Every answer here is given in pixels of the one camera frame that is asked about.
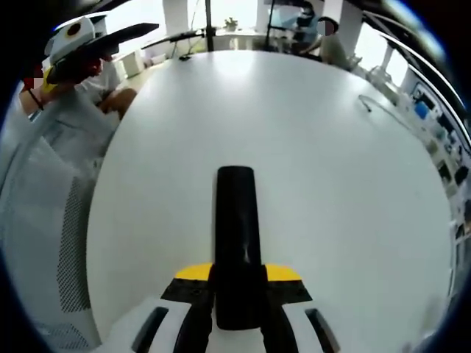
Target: window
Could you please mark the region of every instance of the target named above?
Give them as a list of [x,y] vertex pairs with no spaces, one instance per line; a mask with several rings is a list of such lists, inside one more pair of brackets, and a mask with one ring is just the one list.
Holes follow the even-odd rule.
[[397,50],[394,50],[386,67],[386,72],[391,75],[392,83],[400,87],[406,77],[407,68],[407,60]]
[[121,54],[137,50],[146,42],[156,38],[163,38],[166,35],[167,31],[162,0],[128,1],[111,10],[108,16],[105,17],[108,34],[142,22],[150,22],[159,24],[160,26],[147,35],[120,44],[119,52]]
[[[211,23],[223,27],[224,20],[232,17],[238,22],[238,28],[253,28],[257,23],[257,4],[258,0],[212,0]],[[205,0],[188,0],[188,27],[206,27]]]
[[381,65],[387,46],[386,39],[381,37],[370,25],[363,23],[355,47],[355,55],[363,58],[359,65],[368,71]]

